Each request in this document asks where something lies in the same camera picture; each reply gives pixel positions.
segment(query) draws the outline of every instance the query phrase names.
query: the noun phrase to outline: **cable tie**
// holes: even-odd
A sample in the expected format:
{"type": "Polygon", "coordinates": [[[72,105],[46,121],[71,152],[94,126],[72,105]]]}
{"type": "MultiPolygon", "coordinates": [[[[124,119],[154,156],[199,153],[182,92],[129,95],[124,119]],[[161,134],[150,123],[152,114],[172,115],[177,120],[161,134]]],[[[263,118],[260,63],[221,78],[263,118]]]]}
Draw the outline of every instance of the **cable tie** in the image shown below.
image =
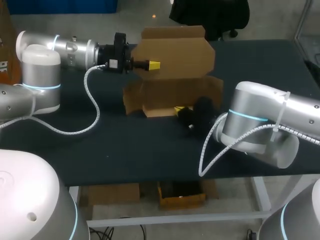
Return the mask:
{"type": "Polygon", "coordinates": [[[277,132],[279,131],[279,126],[280,126],[280,122],[281,122],[281,119],[284,115],[284,112],[285,112],[285,109],[287,107],[287,100],[289,99],[290,97],[290,92],[287,91],[285,96],[284,96],[284,100],[283,100],[283,103],[282,103],[282,107],[280,109],[280,112],[279,112],[279,115],[278,115],[278,118],[275,122],[275,126],[274,128],[272,129],[272,135],[271,135],[271,138],[270,138],[270,141],[273,142],[276,138],[276,134],[277,132]]]}

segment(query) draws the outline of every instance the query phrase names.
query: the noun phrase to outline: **power cord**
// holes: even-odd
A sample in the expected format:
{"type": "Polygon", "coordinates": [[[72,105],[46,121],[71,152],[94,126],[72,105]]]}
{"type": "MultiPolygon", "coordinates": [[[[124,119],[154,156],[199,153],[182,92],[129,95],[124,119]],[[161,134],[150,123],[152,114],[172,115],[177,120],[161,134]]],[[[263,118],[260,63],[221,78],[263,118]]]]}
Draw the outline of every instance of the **power cord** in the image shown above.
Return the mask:
{"type": "Polygon", "coordinates": [[[248,229],[248,231],[246,231],[246,240],[257,240],[257,234],[251,229],[248,229]]]}
{"type": "Polygon", "coordinates": [[[46,123],[45,121],[37,118],[37,117],[34,117],[34,116],[23,116],[23,117],[18,117],[18,118],[15,118],[13,120],[10,120],[10,121],[7,121],[3,124],[0,125],[0,129],[3,129],[11,124],[14,124],[18,121],[21,121],[21,120],[33,120],[33,121],[36,121],[44,126],[46,126],[47,128],[49,128],[50,130],[58,133],[58,134],[62,134],[62,135],[78,135],[78,134],[83,134],[89,130],[91,130],[99,121],[100,119],[100,109],[99,109],[99,106],[97,104],[97,102],[95,101],[94,97],[91,95],[90,93],[90,90],[89,90],[89,87],[88,87],[88,77],[89,77],[89,74],[91,72],[93,72],[94,70],[103,70],[105,69],[106,65],[103,64],[103,65],[98,65],[98,66],[93,66],[91,68],[89,68],[85,75],[84,75],[84,78],[83,78],[83,84],[84,84],[84,89],[85,89],[85,92],[86,94],[88,95],[89,99],[91,100],[92,104],[94,105],[95,107],[95,110],[96,110],[96,117],[95,117],[95,120],[94,122],[88,126],[87,128],[83,129],[83,130],[80,130],[80,131],[73,131],[73,132],[67,132],[67,131],[61,131],[53,126],[51,126],[50,124],[46,123]]]}
{"type": "MultiPolygon", "coordinates": [[[[129,216],[124,216],[124,217],[120,217],[119,219],[130,219],[130,218],[131,217],[129,217],[129,216]]],[[[142,229],[143,240],[147,240],[147,233],[144,229],[144,226],[140,225],[140,227],[142,229]]],[[[110,229],[109,233],[107,234],[108,229],[109,229],[109,227],[107,227],[105,229],[105,231],[102,232],[102,231],[98,231],[98,230],[95,230],[95,229],[89,227],[90,234],[97,234],[100,240],[112,240],[112,236],[114,235],[115,228],[112,227],[110,229]]]]}
{"type": "MultiPolygon", "coordinates": [[[[209,139],[211,137],[211,135],[213,134],[214,130],[216,129],[216,127],[219,125],[219,123],[225,119],[227,117],[227,113],[223,114],[221,117],[219,117],[214,125],[212,126],[212,128],[210,129],[208,135],[206,136],[205,138],[205,141],[203,143],[203,147],[202,147],[202,151],[201,151],[201,155],[200,155],[200,162],[199,162],[199,169],[198,169],[198,174],[200,177],[203,177],[207,172],[208,170],[216,163],[216,161],[221,158],[229,149],[231,149],[234,145],[236,145],[237,143],[239,143],[240,141],[242,141],[243,139],[245,139],[246,137],[250,136],[251,134],[254,134],[258,131],[261,131],[261,130],[264,130],[264,129],[273,129],[276,127],[276,124],[265,124],[265,125],[262,125],[262,126],[258,126],[248,132],[246,132],[245,134],[241,135],[238,139],[236,139],[233,143],[229,144],[228,146],[226,146],[217,156],[214,157],[214,159],[212,159],[212,161],[208,164],[208,166],[202,171],[202,168],[203,168],[203,162],[204,162],[204,156],[205,156],[205,152],[206,152],[206,148],[207,148],[207,145],[208,145],[208,142],[209,142],[209,139]]],[[[320,145],[320,141],[313,138],[313,137],[310,137],[306,134],[303,134],[297,130],[294,130],[290,127],[287,127],[287,126],[283,126],[283,125],[279,125],[278,126],[278,129],[279,130],[282,130],[282,131],[285,131],[289,134],[292,134],[292,135],[295,135],[297,136],[298,138],[302,139],[302,140],[305,140],[305,141],[308,141],[312,144],[315,144],[315,145],[320,145]]]]}

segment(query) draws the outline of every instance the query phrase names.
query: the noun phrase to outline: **black cloth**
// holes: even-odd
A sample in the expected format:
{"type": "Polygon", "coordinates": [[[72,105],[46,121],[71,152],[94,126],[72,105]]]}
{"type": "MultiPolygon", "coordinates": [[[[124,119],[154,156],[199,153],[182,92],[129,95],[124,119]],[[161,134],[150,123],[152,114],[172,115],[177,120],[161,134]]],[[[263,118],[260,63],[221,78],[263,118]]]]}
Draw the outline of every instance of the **black cloth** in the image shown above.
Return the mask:
{"type": "Polygon", "coordinates": [[[244,29],[250,8],[248,0],[175,0],[169,17],[188,26],[202,25],[205,39],[214,41],[223,32],[244,29]]]}
{"type": "MultiPolygon", "coordinates": [[[[286,40],[212,42],[216,51],[214,71],[224,80],[221,110],[228,111],[234,89],[252,81],[320,98],[294,44],[286,40]]],[[[83,87],[83,72],[63,71],[61,108],[41,116],[64,131],[87,127],[96,112],[83,87]]],[[[194,181],[198,176],[203,142],[186,137],[176,116],[145,118],[142,113],[125,116],[122,88],[138,77],[95,71],[88,84],[96,98],[101,119],[90,132],[78,136],[56,134],[33,121],[15,123],[1,132],[0,148],[39,155],[53,166],[67,186],[144,181],[194,181]]],[[[204,166],[222,149],[209,143],[204,166]]],[[[230,150],[209,170],[207,178],[234,178],[320,174],[320,147],[300,141],[293,164],[287,169],[260,162],[230,150]]]]}
{"type": "Polygon", "coordinates": [[[309,69],[309,72],[311,73],[314,81],[320,87],[320,67],[318,67],[316,64],[308,60],[305,60],[304,63],[306,67],[309,69]]]}

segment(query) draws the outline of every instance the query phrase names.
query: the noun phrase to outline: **gray floor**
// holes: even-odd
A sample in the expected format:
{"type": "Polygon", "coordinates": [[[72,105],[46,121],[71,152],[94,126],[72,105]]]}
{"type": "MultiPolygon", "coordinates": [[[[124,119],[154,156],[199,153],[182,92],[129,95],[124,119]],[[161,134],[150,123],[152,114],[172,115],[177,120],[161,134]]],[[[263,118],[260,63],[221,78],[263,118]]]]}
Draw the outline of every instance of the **gray floor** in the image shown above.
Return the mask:
{"type": "MultiPolygon", "coordinates": [[[[248,0],[250,21],[237,40],[292,39],[305,0],[248,0]]],[[[140,40],[146,26],[174,26],[168,18],[170,0],[119,0],[115,14],[13,15],[18,31],[33,30],[112,43],[115,32],[127,34],[129,43],[140,40]]]]}
{"type": "MultiPolygon", "coordinates": [[[[245,29],[239,30],[236,40],[292,39],[304,4],[305,0],[249,0],[250,22],[245,29]]],[[[138,43],[140,32],[145,26],[177,25],[168,18],[170,10],[170,0],[119,0],[118,12],[115,14],[13,15],[12,21],[18,31],[32,30],[66,37],[76,35],[102,44],[111,44],[115,32],[123,32],[127,34],[129,43],[138,43]]],[[[264,178],[271,201],[277,197],[288,178],[264,178]]],[[[319,176],[305,178],[311,183],[319,176]]],[[[160,211],[156,198],[151,197],[136,204],[95,206],[93,219],[241,212],[257,208],[248,179],[218,179],[217,187],[220,199],[209,200],[204,207],[198,209],[160,211]]],[[[243,240],[248,228],[258,230],[260,224],[259,220],[160,224],[148,225],[146,230],[149,240],[243,240]]],[[[116,227],[112,239],[140,240],[141,229],[138,226],[116,227]]]]}
{"type": "Polygon", "coordinates": [[[311,1],[298,35],[303,56],[320,67],[320,1],[311,1]]]}

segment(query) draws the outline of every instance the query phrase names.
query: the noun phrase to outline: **table top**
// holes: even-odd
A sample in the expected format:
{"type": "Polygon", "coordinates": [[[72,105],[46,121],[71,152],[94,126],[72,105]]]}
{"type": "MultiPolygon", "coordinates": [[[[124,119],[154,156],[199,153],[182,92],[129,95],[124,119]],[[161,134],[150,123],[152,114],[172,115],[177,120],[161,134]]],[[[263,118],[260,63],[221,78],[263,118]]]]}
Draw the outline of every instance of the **table top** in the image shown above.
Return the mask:
{"type": "MultiPolygon", "coordinates": [[[[290,41],[217,41],[211,45],[216,51],[216,62],[209,75],[224,80],[221,107],[224,112],[241,81],[320,98],[320,90],[290,41]]],[[[68,132],[84,129],[93,122],[96,112],[85,93],[83,76],[84,72],[62,71],[60,110],[41,119],[68,132]]],[[[26,120],[2,131],[0,148],[44,158],[67,186],[198,180],[203,142],[187,137],[176,117],[146,118],[141,112],[125,115],[122,89],[136,79],[133,73],[95,71],[90,75],[89,88],[101,109],[101,119],[90,132],[64,136],[26,120]]],[[[212,141],[203,167],[222,147],[212,141]]],[[[301,140],[293,164],[287,169],[277,169],[230,150],[205,177],[320,174],[319,155],[320,147],[301,140]]]]}

